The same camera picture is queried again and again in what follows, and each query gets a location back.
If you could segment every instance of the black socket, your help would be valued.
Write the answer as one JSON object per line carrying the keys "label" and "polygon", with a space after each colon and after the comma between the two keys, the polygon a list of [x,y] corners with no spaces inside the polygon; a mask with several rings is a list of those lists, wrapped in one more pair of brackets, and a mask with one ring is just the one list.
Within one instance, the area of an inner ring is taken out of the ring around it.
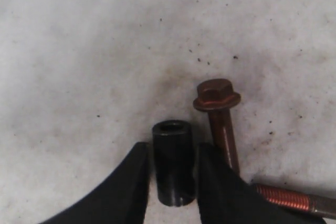
{"label": "black socket", "polygon": [[157,194],[166,206],[185,206],[195,199],[194,150],[191,125],[164,121],[153,129]]}

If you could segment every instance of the bolt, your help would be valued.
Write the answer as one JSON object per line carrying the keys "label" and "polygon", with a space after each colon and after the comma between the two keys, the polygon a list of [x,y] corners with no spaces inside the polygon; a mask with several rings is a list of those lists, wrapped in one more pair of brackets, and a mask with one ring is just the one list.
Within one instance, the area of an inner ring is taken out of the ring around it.
{"label": "bolt", "polygon": [[226,163],[239,175],[239,162],[233,134],[230,108],[240,102],[240,94],[234,92],[226,79],[202,82],[197,87],[198,97],[194,108],[207,112],[214,144],[222,150]]}
{"label": "bolt", "polygon": [[253,185],[267,201],[283,208],[336,219],[336,199],[308,195],[262,184]]}

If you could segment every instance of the white surface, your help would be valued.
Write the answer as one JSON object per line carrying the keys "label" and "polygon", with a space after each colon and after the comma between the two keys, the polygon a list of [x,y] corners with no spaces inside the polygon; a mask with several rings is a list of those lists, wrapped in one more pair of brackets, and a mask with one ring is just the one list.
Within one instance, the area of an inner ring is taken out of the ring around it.
{"label": "white surface", "polygon": [[[336,0],[0,0],[0,223],[71,205],[158,121],[209,139],[192,100],[217,77],[243,96],[244,179],[336,197],[335,22]],[[152,185],[145,223],[200,223],[197,204]]]}

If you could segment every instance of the hex head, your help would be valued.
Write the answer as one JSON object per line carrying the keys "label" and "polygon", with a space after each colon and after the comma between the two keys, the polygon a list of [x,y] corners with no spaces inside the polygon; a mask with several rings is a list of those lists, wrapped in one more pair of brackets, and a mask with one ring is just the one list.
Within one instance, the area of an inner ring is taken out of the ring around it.
{"label": "hex head", "polygon": [[240,102],[240,94],[234,92],[232,83],[226,79],[202,82],[197,93],[194,108],[200,111],[230,109]]}

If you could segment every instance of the black plastic piece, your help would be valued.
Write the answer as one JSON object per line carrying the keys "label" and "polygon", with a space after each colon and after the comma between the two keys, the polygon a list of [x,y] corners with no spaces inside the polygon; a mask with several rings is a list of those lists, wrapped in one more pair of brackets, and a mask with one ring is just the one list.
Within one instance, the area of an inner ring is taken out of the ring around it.
{"label": "black plastic piece", "polygon": [[198,207],[202,224],[325,224],[264,200],[228,167],[217,148],[205,143],[198,147]]}
{"label": "black plastic piece", "polygon": [[136,143],[102,184],[43,224],[142,224],[148,187],[148,144]]}
{"label": "black plastic piece", "polygon": [[195,198],[191,125],[170,120],[156,124],[152,132],[159,201],[175,207],[191,203]]}

